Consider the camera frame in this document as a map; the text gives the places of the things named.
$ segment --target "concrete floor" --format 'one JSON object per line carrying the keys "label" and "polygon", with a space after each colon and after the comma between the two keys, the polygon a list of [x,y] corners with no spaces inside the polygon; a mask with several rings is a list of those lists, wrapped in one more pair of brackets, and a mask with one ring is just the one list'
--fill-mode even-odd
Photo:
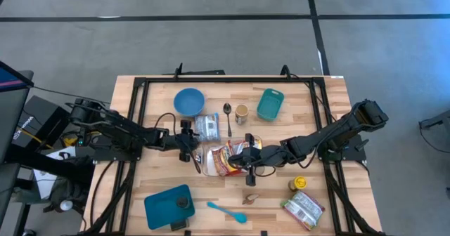
{"label": "concrete floor", "polygon": [[[319,14],[450,13],[450,0],[316,0]],[[307,0],[4,0],[0,17],[308,13]],[[448,235],[450,155],[428,147],[418,121],[450,110],[450,20],[322,20],[330,73],[352,102],[377,100],[390,117],[366,134],[371,183],[390,235]],[[33,70],[37,86],[110,100],[119,74],[223,69],[227,74],[321,74],[310,20],[0,22],[0,59]],[[71,98],[33,94],[62,105]],[[425,135],[450,150],[439,128]],[[17,205],[10,205],[13,221]],[[75,212],[42,214],[40,235],[76,233]],[[4,222],[0,235],[11,235]]]}

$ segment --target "blue bowl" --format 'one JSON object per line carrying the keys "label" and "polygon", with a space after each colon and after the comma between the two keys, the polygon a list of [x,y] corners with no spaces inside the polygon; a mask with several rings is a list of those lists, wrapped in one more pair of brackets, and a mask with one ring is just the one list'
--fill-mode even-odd
{"label": "blue bowl", "polygon": [[185,88],[178,92],[174,99],[175,110],[184,116],[195,117],[205,106],[205,97],[195,88]]}

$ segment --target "wooden tabletop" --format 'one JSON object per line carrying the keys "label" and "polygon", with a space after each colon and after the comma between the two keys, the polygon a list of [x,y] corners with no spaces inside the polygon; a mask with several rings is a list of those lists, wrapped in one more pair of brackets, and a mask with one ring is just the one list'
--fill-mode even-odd
{"label": "wooden tabletop", "polygon": [[[119,76],[112,97],[111,109],[117,110],[124,116],[127,116],[133,80],[134,76]],[[325,77],[325,81],[331,112],[334,117],[341,117],[351,108],[345,81],[342,77]],[[143,125],[145,127],[154,126],[156,119],[161,114],[173,112],[177,116],[176,127],[179,131],[181,118],[175,112],[173,100],[176,93],[186,87],[196,87],[204,93],[206,104],[203,114],[219,113],[220,134],[225,140],[228,126],[226,115],[222,111],[224,103],[230,103],[233,108],[244,103],[250,110],[248,120],[242,126],[237,125],[233,121],[233,117],[230,117],[233,137],[243,137],[245,133],[252,133],[261,137],[263,145],[279,145],[280,140],[293,136],[306,136],[316,131],[309,89],[304,84],[296,83],[151,84]],[[274,122],[261,120],[256,114],[259,99],[264,89],[267,88],[276,89],[285,95],[281,110]],[[137,120],[141,93],[142,91],[139,91],[134,121]],[[321,106],[320,108],[322,119],[325,120],[323,108]],[[160,127],[171,130],[172,125],[173,119],[170,116],[163,117],[159,123]],[[267,230],[269,235],[334,235],[323,165],[318,159],[315,159],[307,169],[288,164],[282,169],[277,169],[276,173],[270,177],[257,177],[257,185],[249,187],[245,185],[245,177],[211,177],[198,174],[193,163],[180,162],[178,154],[178,150],[159,152],[145,149],[143,151],[141,161],[137,163],[136,168],[127,235],[182,235],[184,230],[172,232],[169,226],[150,230],[143,205],[143,200],[147,196],[182,184],[189,186],[194,201],[195,215],[189,218],[190,226],[188,228],[193,235],[260,235],[261,230]],[[84,213],[84,218],[88,222],[92,192],[106,164],[107,162],[100,163],[95,169]],[[343,162],[342,165],[350,200],[369,225],[376,230],[381,230],[366,170],[355,162]],[[101,181],[94,204],[94,220],[110,201],[116,168],[117,162],[108,169]],[[288,189],[288,181],[296,176],[304,176],[307,179],[307,187],[304,191],[317,199],[326,209],[320,218],[319,226],[310,232],[280,207],[283,200],[292,196],[293,193]],[[254,204],[242,205],[243,198],[249,194],[259,194],[260,196]],[[206,206],[208,201],[213,201],[232,211],[247,214],[248,222],[239,224],[230,216],[208,208]],[[340,201],[338,201],[338,206],[342,229],[346,230],[345,216]],[[121,212],[122,203],[119,203],[115,216],[115,230],[118,230]]]}

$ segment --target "spoon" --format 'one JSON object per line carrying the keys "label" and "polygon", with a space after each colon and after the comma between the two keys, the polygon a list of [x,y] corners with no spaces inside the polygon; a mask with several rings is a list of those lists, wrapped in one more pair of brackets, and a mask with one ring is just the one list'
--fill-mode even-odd
{"label": "spoon", "polygon": [[228,137],[231,137],[231,127],[230,127],[230,113],[231,113],[231,105],[229,103],[224,104],[224,113],[226,114],[226,118],[228,119]]}
{"label": "spoon", "polygon": [[239,223],[246,223],[246,222],[247,222],[247,216],[246,216],[245,214],[243,214],[243,213],[231,212],[231,211],[229,211],[229,210],[226,210],[226,209],[224,209],[224,208],[221,208],[221,207],[217,206],[217,205],[216,205],[215,203],[213,203],[213,202],[208,202],[207,205],[208,205],[209,207],[211,207],[211,208],[218,209],[218,210],[223,211],[223,212],[225,212],[226,214],[228,214],[228,215],[234,217],[234,219],[236,219],[236,221],[238,221]]}

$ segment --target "computer monitor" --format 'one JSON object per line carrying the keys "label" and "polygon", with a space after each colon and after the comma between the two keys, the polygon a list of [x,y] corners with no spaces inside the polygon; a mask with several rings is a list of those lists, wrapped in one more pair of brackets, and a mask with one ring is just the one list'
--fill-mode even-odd
{"label": "computer monitor", "polygon": [[34,83],[0,61],[0,92],[33,87]]}

